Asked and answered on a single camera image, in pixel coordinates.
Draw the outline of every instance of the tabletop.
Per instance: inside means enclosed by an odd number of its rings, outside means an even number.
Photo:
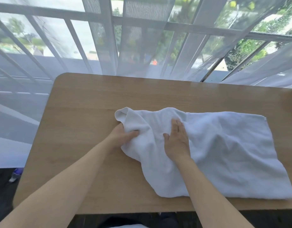
[[[292,89],[64,73],[54,82],[14,206],[102,141],[118,124],[114,112],[123,107],[263,115],[292,183]],[[292,200],[229,201],[239,210],[292,209]],[[193,210],[188,197],[156,195],[140,163],[120,150],[104,161],[78,214]]]

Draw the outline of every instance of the forearm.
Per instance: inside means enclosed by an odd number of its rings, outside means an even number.
[[[102,165],[109,146],[99,143],[12,211],[0,228],[67,227]]]
[[[179,161],[177,166],[204,228],[253,227],[212,185],[191,158]]]

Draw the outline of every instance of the person's left hand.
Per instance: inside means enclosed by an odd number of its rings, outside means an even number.
[[[119,148],[124,145],[126,142],[129,142],[131,139],[137,137],[139,135],[138,130],[133,130],[129,133],[124,131],[124,126],[122,123],[118,124],[106,137],[104,140],[111,146],[111,148]]]

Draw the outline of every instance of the dark pants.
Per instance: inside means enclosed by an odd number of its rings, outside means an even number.
[[[130,218],[121,218],[121,217],[110,217],[102,224],[98,226],[98,228],[110,228],[116,226],[125,226],[125,225],[135,225],[142,224],[141,222],[130,219]],[[178,220],[176,218],[175,213],[161,213],[159,221],[157,223],[157,228],[178,228]]]

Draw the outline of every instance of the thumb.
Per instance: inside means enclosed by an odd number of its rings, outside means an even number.
[[[126,140],[126,142],[128,142],[128,141],[130,141],[131,139],[133,139],[133,138],[139,136],[139,134],[140,134],[140,132],[139,132],[138,130],[133,130],[133,131],[131,131],[131,132],[129,132],[129,133],[126,133],[126,135],[125,135],[125,140]]]
[[[164,134],[163,134],[163,137],[164,137],[165,141],[168,141],[168,139],[169,139],[169,134],[164,133]]]

